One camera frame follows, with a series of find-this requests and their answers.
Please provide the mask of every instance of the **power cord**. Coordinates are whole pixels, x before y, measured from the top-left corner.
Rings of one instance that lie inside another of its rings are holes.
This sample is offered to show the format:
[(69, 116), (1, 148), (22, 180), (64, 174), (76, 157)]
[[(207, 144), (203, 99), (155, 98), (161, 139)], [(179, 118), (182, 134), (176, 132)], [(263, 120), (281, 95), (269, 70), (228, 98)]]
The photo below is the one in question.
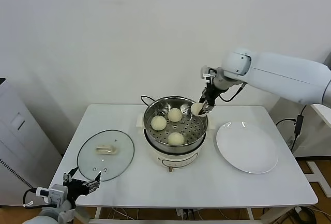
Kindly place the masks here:
[(32, 192), (35, 194), (37, 192), (37, 189), (36, 188), (28, 189), (23, 195), (23, 207), (26, 208), (27, 210), (32, 210), (34, 208), (41, 208), (41, 207), (56, 207), (55, 204), (44, 204), (44, 205), (31, 206), (33, 204), (33, 201), (31, 201), (29, 203), (25, 203), (26, 195), (29, 192)]
[(282, 122), (285, 122), (285, 121), (293, 121), (294, 123), (296, 122), (296, 119), (282, 119), (280, 120), (279, 122), (276, 123), (276, 126), (279, 124), (279, 123), (282, 123)]
[[(306, 216), (308, 216), (307, 220), (302, 220), (301, 216), (300, 216), (300, 212), (304, 212)], [(300, 224), (316, 224), (316, 217), (315, 217), (315, 213), (313, 212), (313, 210), (307, 208), (307, 207), (295, 207), (294, 211), (292, 212), (292, 216), (294, 218), (294, 220), (296, 220), (296, 222), (300, 223)]]
[(282, 119), (282, 120), (280, 120), (279, 122), (276, 123), (276, 126), (277, 126), (279, 123), (282, 123), (284, 121), (293, 121), (294, 122), (294, 125), (295, 125), (294, 134), (295, 134), (295, 136), (294, 136), (293, 144), (292, 144), (292, 147), (291, 147), (291, 151), (293, 151), (293, 148), (294, 148), (296, 139), (298, 138), (298, 136), (301, 133), (302, 124), (304, 122), (303, 112), (304, 112), (306, 106), (307, 105), (304, 105), (304, 107), (302, 108), (300, 114), (298, 114), (298, 116), (296, 117), (296, 119), (286, 118), (286, 119)]
[(229, 100), (225, 100), (223, 97), (221, 97), (221, 95), (219, 95), (219, 98), (222, 99), (222, 101), (225, 101), (225, 102), (230, 102), (232, 101), (243, 89), (244, 87), (246, 86), (247, 83), (242, 83), (242, 85), (240, 86), (240, 88), (237, 90), (237, 92), (229, 99)]

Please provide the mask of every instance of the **metal rim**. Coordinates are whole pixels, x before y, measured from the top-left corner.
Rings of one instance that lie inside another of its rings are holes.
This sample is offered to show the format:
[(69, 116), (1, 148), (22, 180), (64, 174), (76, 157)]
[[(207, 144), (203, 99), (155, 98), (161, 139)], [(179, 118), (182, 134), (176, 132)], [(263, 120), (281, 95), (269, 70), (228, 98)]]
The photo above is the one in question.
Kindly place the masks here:
[(173, 156), (177, 156), (177, 155), (186, 155), (186, 154), (189, 154), (189, 153), (192, 153), (192, 152), (194, 152), (196, 149), (198, 149), (201, 145), (202, 145), (202, 143), (205, 141), (205, 139), (206, 139), (206, 134), (203, 136), (203, 139), (202, 139), (202, 141), (201, 141), (201, 143), (197, 146), (197, 147), (195, 147), (193, 150), (190, 150), (190, 151), (187, 151), (187, 152), (183, 152), (183, 153), (171, 153), (171, 152), (166, 152), (166, 151), (163, 151), (163, 150), (161, 150), (160, 148), (158, 148), (158, 147), (156, 147), (150, 140), (149, 140), (149, 138), (148, 138), (148, 136), (147, 136), (147, 130), (146, 129), (144, 129), (144, 135), (145, 135), (145, 138), (146, 138), (146, 140), (147, 140), (147, 142), (155, 149), (155, 150), (157, 150), (158, 152), (161, 152), (161, 153), (164, 153), (164, 154), (168, 154), (168, 155), (173, 155)]
[(125, 169), (124, 169), (119, 175), (117, 175), (117, 176), (115, 176), (115, 177), (112, 177), (112, 178), (110, 178), (110, 179), (104, 180), (104, 181), (100, 181), (100, 182), (106, 182), (106, 181), (112, 180), (112, 179), (114, 179), (114, 178), (117, 178), (118, 176), (121, 176), (121, 175), (126, 171), (126, 169), (130, 166), (130, 164), (132, 163), (132, 160), (133, 160), (134, 153), (135, 153), (136, 149), (135, 149), (135, 147), (134, 147), (134, 142), (132, 141), (132, 138), (131, 138), (127, 133), (125, 133), (125, 132), (123, 132), (123, 131), (120, 131), (120, 130), (104, 130), (104, 131), (98, 132), (98, 133), (96, 133), (95, 135), (89, 137), (89, 138), (84, 142), (84, 144), (81, 146), (81, 148), (79, 149), (78, 154), (77, 154), (76, 164), (77, 164), (78, 170), (79, 170), (79, 172), (82, 174), (82, 176), (85, 177), (85, 178), (88, 179), (88, 180), (93, 180), (94, 178), (88, 178), (88, 177), (86, 177), (86, 176), (81, 172), (81, 170), (80, 170), (80, 168), (79, 168), (79, 165), (78, 165), (78, 156), (79, 156), (79, 154), (80, 154), (82, 148), (84, 147), (84, 145), (85, 145), (90, 139), (92, 139), (92, 138), (95, 137), (96, 135), (99, 135), (99, 134), (101, 134), (101, 133), (103, 133), (103, 132), (108, 132), (108, 131), (117, 131), (117, 132), (121, 132), (121, 133), (125, 134), (127, 137), (129, 137), (129, 139), (130, 139), (130, 141), (131, 141), (131, 143), (132, 143), (132, 145), (133, 145), (133, 156), (132, 156), (132, 158), (131, 158), (131, 160), (130, 160), (128, 166), (127, 166), (127, 167), (126, 167), (126, 168), (125, 168)]
[[(145, 110), (145, 112), (144, 112), (144, 116), (143, 116), (143, 119), (144, 119), (144, 128), (146, 129), (146, 130), (148, 130), (148, 131), (151, 131), (152, 130), (152, 132), (153, 133), (155, 133), (155, 131), (153, 130), (153, 129), (151, 129), (150, 127), (147, 127), (146, 126), (146, 124), (149, 122), (149, 120), (150, 120), (150, 118), (152, 117), (149, 117), (148, 119), (147, 119), (147, 112), (150, 110), (150, 109), (152, 109), (152, 108), (154, 108), (154, 106), (156, 105), (156, 104), (158, 104), (158, 103), (160, 103), (160, 102), (162, 102), (162, 101), (166, 101), (166, 100), (172, 100), (172, 99), (176, 99), (176, 100), (184, 100), (184, 101), (187, 101), (187, 102), (190, 102), (190, 103), (195, 103), (195, 101), (193, 101), (193, 100), (191, 100), (191, 99), (189, 99), (189, 98), (186, 98), (186, 97), (182, 97), (182, 96), (167, 96), (167, 97), (162, 97), (162, 98), (159, 98), (159, 99), (157, 99), (157, 100), (155, 100), (151, 105), (149, 105), (147, 108), (146, 108), (146, 110)], [(166, 147), (171, 147), (171, 148), (178, 148), (178, 147), (187, 147), (187, 146), (191, 146), (192, 144), (194, 144), (195, 142), (198, 142), (198, 140), (201, 138), (201, 137), (204, 137), (205, 135), (206, 135), (206, 133), (207, 133), (207, 127), (208, 127), (208, 117), (206, 116), (205, 117), (206, 118), (206, 125), (204, 125), (204, 121), (203, 120), (199, 120), (199, 121), (201, 121), (201, 124), (202, 124), (202, 126), (203, 126), (203, 131), (202, 131), (202, 134), (200, 135), (200, 137), (199, 138), (197, 138), (197, 139), (195, 139), (195, 141), (193, 141), (193, 142), (189, 142), (189, 143), (185, 143), (185, 144), (183, 144), (183, 145), (180, 145), (180, 146), (174, 146), (174, 145), (169, 145), (169, 144), (167, 144), (166, 142), (163, 142), (163, 141), (160, 141), (160, 140), (157, 140), (155, 137), (153, 137), (152, 136), (152, 134), (151, 133), (147, 133), (147, 136), (148, 137), (151, 137), (151, 139), (154, 139), (156, 142), (158, 142), (158, 143), (160, 143), (160, 144), (162, 144), (163, 146), (166, 146)]]

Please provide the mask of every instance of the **white wall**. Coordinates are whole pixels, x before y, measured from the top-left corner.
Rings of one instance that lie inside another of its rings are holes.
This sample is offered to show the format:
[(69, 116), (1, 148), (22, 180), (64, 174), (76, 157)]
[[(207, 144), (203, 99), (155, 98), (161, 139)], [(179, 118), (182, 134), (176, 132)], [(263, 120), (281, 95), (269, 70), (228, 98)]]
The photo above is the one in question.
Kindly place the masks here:
[[(0, 0), (0, 75), (62, 152), (88, 104), (198, 99), (200, 67), (237, 46), (321, 61), (330, 20), (329, 0)], [(231, 104), (277, 100), (246, 87)]]

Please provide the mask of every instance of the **wooden floor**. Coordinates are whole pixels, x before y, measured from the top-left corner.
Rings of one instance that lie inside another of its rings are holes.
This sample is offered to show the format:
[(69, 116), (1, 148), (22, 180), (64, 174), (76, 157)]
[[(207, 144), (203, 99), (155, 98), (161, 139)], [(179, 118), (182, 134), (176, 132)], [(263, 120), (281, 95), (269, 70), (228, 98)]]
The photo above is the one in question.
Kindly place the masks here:
[[(298, 162), (300, 167), (302, 168), (304, 173), (310, 173), (310, 170), (307, 166), (307, 164), (304, 161)], [(331, 160), (321, 160), (316, 161), (316, 164), (320, 168), (321, 172), (323, 173), (324, 177), (328, 181), (328, 183), (331, 185)], [(311, 183), (312, 188), (314, 189), (316, 195), (319, 198), (319, 202), (316, 205), (321, 210), (331, 214), (331, 198), (327, 198), (321, 187), (318, 183)], [(88, 212), (94, 216), (96, 208), (90, 207), (87, 208)], [(132, 218), (137, 218), (137, 209), (131, 208), (131, 209), (125, 209), (127, 214), (131, 216)], [(110, 212), (111, 208), (103, 208), (100, 218), (107, 219), (113, 218), (114, 219), (126, 219), (124, 216), (115, 213), (114, 211)], [(262, 215), (262, 209), (256, 208), (253, 209), (253, 214), (255, 219), (259, 219)], [(34, 216), (38, 215), (40, 210), (26, 210), (22, 207), (2, 207), (0, 208), (0, 224), (21, 224), (24, 221), (33, 218)], [(226, 220), (224, 216), (219, 212), (219, 210), (215, 209), (203, 209), (200, 210), (200, 215), (204, 220)], [(229, 219), (232, 220), (238, 220), (238, 219), (248, 219), (248, 215), (245, 209), (242, 210), (222, 210), (222, 213)], [(315, 216), (317, 218), (318, 224), (324, 224), (324, 223), (331, 223), (322, 213), (315, 212)], [(140, 209), (139, 210), (139, 219), (141, 220), (181, 220), (182, 218), (177, 216), (176, 211), (174, 209)], [(199, 220), (198, 214), (195, 212), (194, 215), (195, 220)], [(189, 219), (193, 220), (193, 215), (189, 215)], [(75, 224), (80, 224), (78, 220), (74, 220)], [(290, 224), (290, 223), (297, 223), (293, 218), (288, 217), (283, 224)]]

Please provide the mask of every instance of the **black cable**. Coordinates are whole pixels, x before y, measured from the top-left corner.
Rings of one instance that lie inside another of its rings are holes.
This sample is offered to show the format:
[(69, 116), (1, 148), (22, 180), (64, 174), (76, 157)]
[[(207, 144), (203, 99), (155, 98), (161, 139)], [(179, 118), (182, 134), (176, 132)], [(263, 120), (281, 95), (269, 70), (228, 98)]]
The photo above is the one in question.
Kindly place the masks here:
[(292, 144), (292, 147), (291, 147), (291, 151), (293, 151), (293, 148), (294, 148), (294, 145), (295, 145), (295, 141), (296, 141), (297, 138), (298, 138), (298, 135), (295, 135), (294, 141), (293, 141), (293, 144)]
[(140, 100), (141, 100), (146, 106), (149, 106), (149, 104), (147, 104), (147, 103), (143, 100), (144, 97), (148, 98), (149, 100), (155, 101), (152, 97), (145, 96), (145, 95), (140, 96)]
[(287, 118), (287, 119), (282, 119), (282, 120), (280, 120), (279, 122), (276, 123), (276, 126), (277, 126), (279, 123), (282, 123), (282, 122), (284, 122), (284, 121), (293, 121), (293, 122), (296, 122), (296, 119), (289, 119), (289, 118)]
[[(28, 189), (24, 195), (23, 195), (23, 205), (25, 205), (25, 199), (26, 199), (26, 195), (29, 193), (29, 192), (32, 192), (32, 193), (36, 193), (37, 192), (37, 189), (36, 188), (32, 188), (32, 189)], [(55, 204), (44, 204), (44, 205), (36, 205), (36, 206), (25, 206), (24, 208), (26, 208), (27, 210), (32, 210), (34, 208), (41, 208), (41, 207), (56, 207)]]
[(308, 220), (302, 220), (299, 213), (297, 213), (296, 211), (292, 211), (292, 216), (298, 223), (300, 223), (300, 224), (316, 224), (317, 223), (315, 213), (313, 210), (311, 210), (307, 207), (301, 207), (301, 211), (306, 213), (306, 215), (308, 216)]
[(307, 106), (307, 105), (305, 105), (305, 106), (303, 107), (303, 109), (301, 110), (301, 113), (300, 113), (300, 115), (302, 115), (302, 113), (304, 112), (304, 110), (305, 110), (306, 106)]
[(246, 83), (243, 83), (240, 88), (237, 90), (237, 92), (229, 99), (229, 100), (225, 100), (223, 97), (221, 97), (221, 95), (219, 95), (219, 98), (222, 99), (222, 101), (225, 101), (225, 102), (230, 102), (232, 101), (245, 87)]
[(217, 70), (215, 70), (215, 69), (213, 69), (213, 68), (209, 68), (209, 70), (208, 70), (208, 74), (210, 74), (210, 71), (214, 71), (214, 73), (217, 73)]

